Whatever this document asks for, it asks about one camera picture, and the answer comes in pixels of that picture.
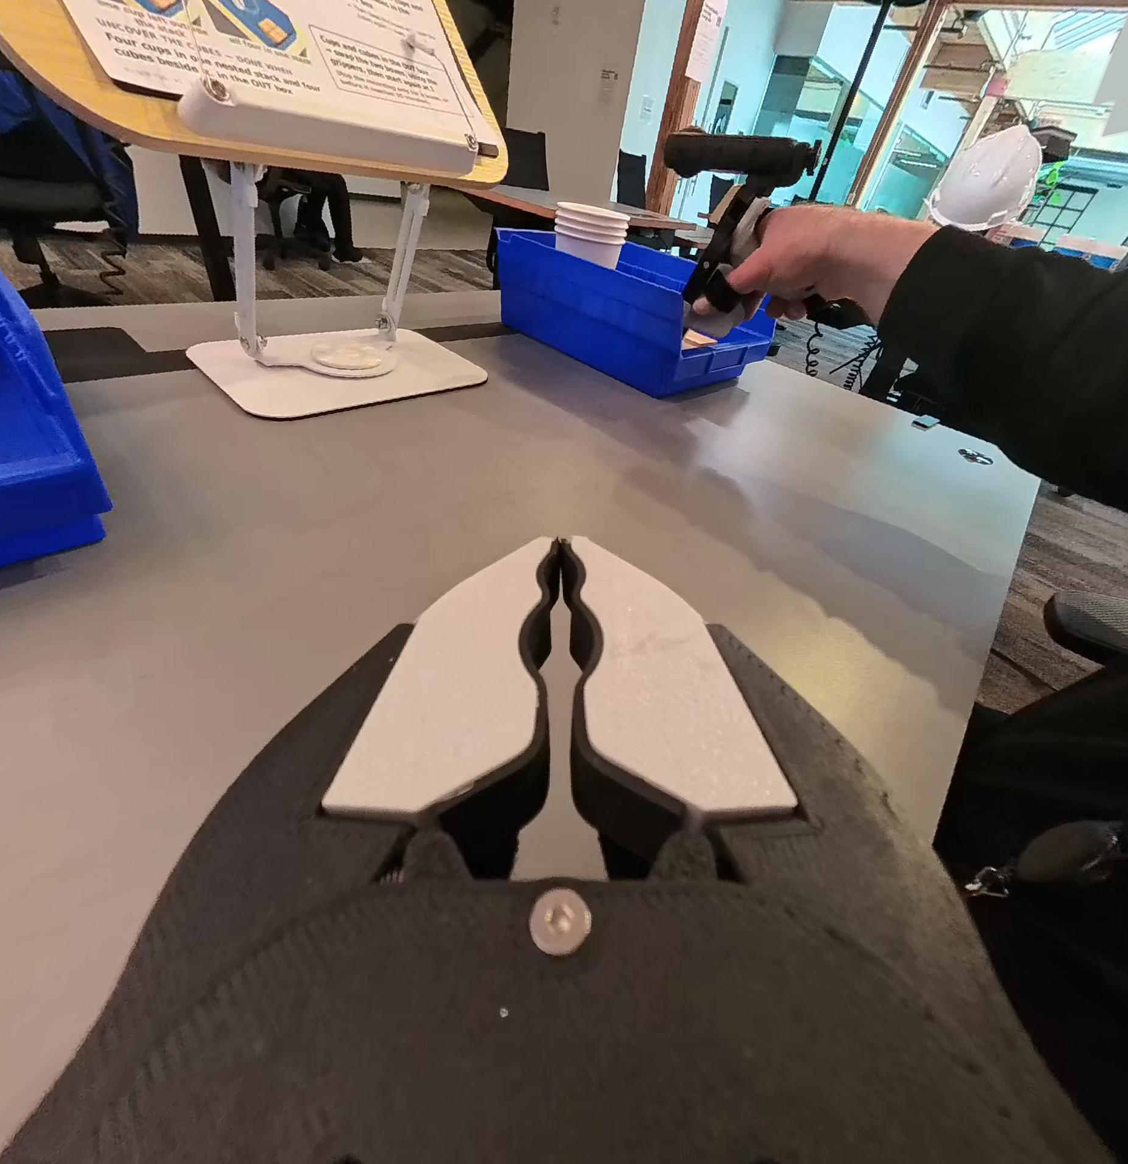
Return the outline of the wooden post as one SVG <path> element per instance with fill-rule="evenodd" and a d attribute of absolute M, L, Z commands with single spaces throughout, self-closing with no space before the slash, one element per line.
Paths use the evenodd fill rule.
<path fill-rule="evenodd" d="M 728 1 L 685 4 L 646 189 L 646 206 L 655 213 L 667 214 L 673 208 L 678 175 L 665 161 L 665 149 L 677 130 L 694 123 L 702 84 L 717 61 L 728 10 Z"/>

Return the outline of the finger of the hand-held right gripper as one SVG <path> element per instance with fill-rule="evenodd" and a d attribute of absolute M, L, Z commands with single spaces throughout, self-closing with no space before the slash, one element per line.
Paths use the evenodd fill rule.
<path fill-rule="evenodd" d="M 709 300 L 690 304 L 690 331 L 706 339 L 728 339 L 742 328 L 746 335 L 773 335 L 773 317 L 765 311 L 762 299 L 744 297 L 729 311 L 720 311 Z"/>

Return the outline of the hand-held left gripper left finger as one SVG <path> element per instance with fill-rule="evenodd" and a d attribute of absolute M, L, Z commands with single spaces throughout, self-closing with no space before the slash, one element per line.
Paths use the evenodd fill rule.
<path fill-rule="evenodd" d="M 540 536 L 459 582 L 410 627 L 321 807 L 441 828 L 479 879 L 508 879 L 551 781 L 543 665 L 560 541 Z"/>

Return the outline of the person's black clothing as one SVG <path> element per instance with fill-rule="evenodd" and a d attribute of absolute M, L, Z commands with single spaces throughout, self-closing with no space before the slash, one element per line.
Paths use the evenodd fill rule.
<path fill-rule="evenodd" d="M 1056 1079 L 1128 1161 L 1128 654 L 977 708 L 936 851 Z"/>

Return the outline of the blue plastic bin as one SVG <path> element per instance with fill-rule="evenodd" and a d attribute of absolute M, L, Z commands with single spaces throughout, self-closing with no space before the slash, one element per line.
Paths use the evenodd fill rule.
<path fill-rule="evenodd" d="M 762 313 L 708 346 L 685 347 L 694 261 L 628 241 L 615 269 L 556 249 L 551 230 L 498 229 L 502 322 L 654 398 L 717 386 L 764 360 Z"/>
<path fill-rule="evenodd" d="M 45 332 L 0 268 L 0 568 L 103 541 L 112 509 Z"/>

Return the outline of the black office chair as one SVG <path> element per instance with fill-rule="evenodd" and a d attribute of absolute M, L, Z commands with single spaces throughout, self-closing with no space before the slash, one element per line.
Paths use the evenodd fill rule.
<path fill-rule="evenodd" d="M 64 222 L 107 224 L 104 296 L 62 284 L 42 238 Z M 41 92 L 0 49 L 0 230 L 40 272 L 21 295 L 34 308 L 107 305 L 120 296 L 139 195 L 127 145 Z"/>

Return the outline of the brown top table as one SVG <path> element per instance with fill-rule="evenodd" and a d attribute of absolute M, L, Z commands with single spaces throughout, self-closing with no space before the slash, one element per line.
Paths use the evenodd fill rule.
<path fill-rule="evenodd" d="M 524 214 L 555 218 L 557 208 L 561 204 L 561 199 L 551 190 L 509 186 L 504 183 L 479 190 L 459 186 L 455 186 L 454 189 L 467 195 L 474 204 L 489 208 L 490 213 L 494 212 L 494 208 L 508 208 Z M 681 232 L 697 230 L 701 228 L 695 222 L 689 222 L 679 217 L 662 214 L 643 208 L 634 208 L 615 201 L 600 201 L 596 206 L 603 212 L 627 216 L 630 218 L 631 229 Z"/>

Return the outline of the black standing desk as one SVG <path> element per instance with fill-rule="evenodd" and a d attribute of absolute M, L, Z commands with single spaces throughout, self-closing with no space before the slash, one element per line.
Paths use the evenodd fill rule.
<path fill-rule="evenodd" d="M 207 170 L 202 158 L 187 154 L 179 155 L 179 166 L 194 216 L 211 296 L 215 301 L 234 301 L 237 300 L 237 280 L 231 263 L 233 252 L 221 229 Z"/>

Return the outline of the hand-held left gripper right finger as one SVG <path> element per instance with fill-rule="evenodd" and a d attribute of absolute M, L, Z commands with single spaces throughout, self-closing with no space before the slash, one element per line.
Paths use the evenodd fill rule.
<path fill-rule="evenodd" d="M 614 877 L 647 877 L 677 835 L 789 822 L 800 799 L 709 623 L 587 536 L 561 541 L 580 668 L 572 795 Z"/>

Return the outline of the blue jacket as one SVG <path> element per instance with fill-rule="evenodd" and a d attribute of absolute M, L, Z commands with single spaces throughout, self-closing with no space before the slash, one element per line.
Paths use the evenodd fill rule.
<path fill-rule="evenodd" d="M 0 65 L 0 225 L 139 229 L 133 159 L 10 65 Z"/>

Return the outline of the person's right forearm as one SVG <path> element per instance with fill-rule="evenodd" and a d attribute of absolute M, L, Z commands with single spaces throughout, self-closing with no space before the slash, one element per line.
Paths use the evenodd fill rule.
<path fill-rule="evenodd" d="M 942 228 L 878 330 L 931 381 L 952 429 L 1128 513 L 1128 269 Z"/>

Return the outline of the instruction sheet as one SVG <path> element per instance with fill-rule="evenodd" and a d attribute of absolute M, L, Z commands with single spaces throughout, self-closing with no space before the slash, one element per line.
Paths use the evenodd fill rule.
<path fill-rule="evenodd" d="M 115 81 L 183 96 L 194 81 L 304 99 L 353 120 L 412 114 L 498 154 L 434 2 L 68 1 Z"/>

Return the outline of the white hard hat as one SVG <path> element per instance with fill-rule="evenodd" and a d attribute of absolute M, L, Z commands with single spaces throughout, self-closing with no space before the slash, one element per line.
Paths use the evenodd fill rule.
<path fill-rule="evenodd" d="M 930 218 L 986 234 L 1017 221 L 1033 198 L 1043 147 L 1027 124 L 980 138 L 950 162 L 926 198 Z"/>

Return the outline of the black chair back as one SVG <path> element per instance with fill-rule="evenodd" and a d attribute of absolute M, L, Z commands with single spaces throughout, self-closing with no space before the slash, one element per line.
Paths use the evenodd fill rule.
<path fill-rule="evenodd" d="M 505 183 L 524 190 L 548 191 L 552 187 L 552 181 L 547 134 L 505 126 L 502 135 L 510 161 Z"/>

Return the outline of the person's right hand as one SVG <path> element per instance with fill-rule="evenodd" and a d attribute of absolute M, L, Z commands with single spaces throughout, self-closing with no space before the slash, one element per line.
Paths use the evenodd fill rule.
<path fill-rule="evenodd" d="M 757 249 L 729 275 L 752 305 L 773 317 L 804 319 L 812 297 L 848 299 L 877 324 L 895 284 L 938 225 L 801 204 L 772 210 Z"/>

